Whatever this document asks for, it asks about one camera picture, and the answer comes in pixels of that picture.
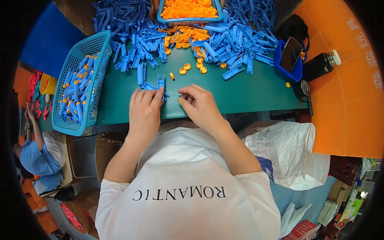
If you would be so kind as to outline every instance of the orange plastic cap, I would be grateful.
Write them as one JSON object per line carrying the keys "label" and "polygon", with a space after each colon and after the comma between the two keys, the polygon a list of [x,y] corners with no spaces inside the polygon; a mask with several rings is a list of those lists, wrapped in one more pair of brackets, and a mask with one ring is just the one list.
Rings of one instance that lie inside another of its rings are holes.
{"label": "orange plastic cap", "polygon": [[206,73],[206,72],[207,72],[207,68],[206,68],[206,67],[202,67],[202,68],[200,68],[200,72],[201,72],[202,74]]}
{"label": "orange plastic cap", "polygon": [[185,75],[187,73],[187,70],[185,68],[180,68],[179,73],[181,75]]}
{"label": "orange plastic cap", "polygon": [[196,67],[197,67],[198,69],[200,69],[200,68],[203,67],[203,64],[202,64],[202,63],[196,63]]}
{"label": "orange plastic cap", "polygon": [[186,70],[190,70],[191,69],[191,64],[189,64],[189,63],[184,64],[184,68]]}

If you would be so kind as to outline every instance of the orange board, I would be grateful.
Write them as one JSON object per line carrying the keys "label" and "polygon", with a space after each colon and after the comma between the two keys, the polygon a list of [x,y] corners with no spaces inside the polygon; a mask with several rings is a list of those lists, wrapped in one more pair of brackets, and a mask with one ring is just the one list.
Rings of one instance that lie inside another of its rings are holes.
{"label": "orange board", "polygon": [[313,151],[383,158],[383,81],[361,24],[343,0],[305,0],[295,13],[308,25],[308,59],[335,49],[342,61],[333,72],[310,82]]}

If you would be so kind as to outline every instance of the hand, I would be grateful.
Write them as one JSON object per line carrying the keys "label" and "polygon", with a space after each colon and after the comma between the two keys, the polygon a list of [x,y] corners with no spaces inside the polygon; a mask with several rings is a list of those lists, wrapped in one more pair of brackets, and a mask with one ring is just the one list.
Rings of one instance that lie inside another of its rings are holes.
{"label": "hand", "polygon": [[189,118],[213,137],[218,130],[229,126],[220,114],[211,92],[195,84],[181,88],[177,92],[182,94],[177,101]]}
{"label": "hand", "polygon": [[136,89],[129,103],[128,138],[139,141],[144,148],[154,139],[160,126],[160,108],[164,87],[156,90]]}
{"label": "hand", "polygon": [[33,115],[33,112],[32,112],[32,110],[31,110],[31,108],[28,106],[28,104],[27,104],[27,106],[26,106],[26,111],[27,111],[27,113],[28,113],[28,119],[27,120],[34,120],[35,119],[35,116]]}

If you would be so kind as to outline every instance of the blue floor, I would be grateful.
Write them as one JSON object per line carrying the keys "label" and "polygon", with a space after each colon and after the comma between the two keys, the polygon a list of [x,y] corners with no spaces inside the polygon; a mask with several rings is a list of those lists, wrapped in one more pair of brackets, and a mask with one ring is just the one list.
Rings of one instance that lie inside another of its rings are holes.
{"label": "blue floor", "polygon": [[305,191],[295,191],[271,182],[271,190],[281,216],[284,214],[290,203],[295,204],[295,209],[299,209],[307,204],[312,204],[312,206],[305,212],[302,220],[308,219],[310,222],[318,225],[319,223],[316,219],[319,216],[321,208],[328,198],[331,186],[335,181],[336,178],[327,177],[324,185]]}

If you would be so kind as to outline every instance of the blue plastic basket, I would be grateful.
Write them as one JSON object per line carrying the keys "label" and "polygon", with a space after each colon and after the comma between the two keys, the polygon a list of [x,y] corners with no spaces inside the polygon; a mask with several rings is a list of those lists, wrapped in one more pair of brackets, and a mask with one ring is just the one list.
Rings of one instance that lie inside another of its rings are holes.
{"label": "blue plastic basket", "polygon": [[303,77],[303,62],[301,61],[301,58],[299,58],[299,60],[293,66],[291,73],[287,72],[284,68],[280,67],[281,54],[284,50],[284,47],[285,42],[280,39],[276,51],[273,55],[273,64],[275,65],[275,68],[279,69],[285,76],[289,77],[290,79],[293,79],[295,82],[298,82]]}
{"label": "blue plastic basket", "polygon": [[223,19],[223,12],[218,0],[211,0],[212,7],[217,10],[217,18],[174,18],[174,19],[163,19],[160,15],[163,13],[164,5],[166,0],[160,0],[159,10],[157,11],[157,20],[161,23],[167,24],[168,27],[173,26],[192,26],[193,24],[206,24],[219,22]]}
{"label": "blue plastic basket", "polygon": [[[101,88],[103,86],[108,61],[112,54],[112,48],[109,43],[110,39],[111,31],[102,31],[76,43],[68,53],[63,68],[61,69],[53,98],[52,126],[54,130],[68,135],[81,136],[86,127],[96,123]],[[80,125],[74,122],[64,122],[63,119],[59,117],[58,112],[60,110],[59,101],[63,98],[65,77],[71,69],[78,68],[79,62],[83,60],[86,55],[96,56],[98,52],[100,52],[98,61],[96,67],[93,69],[94,74],[89,83],[93,88],[89,88],[88,90],[86,104],[83,110],[83,123]]]}

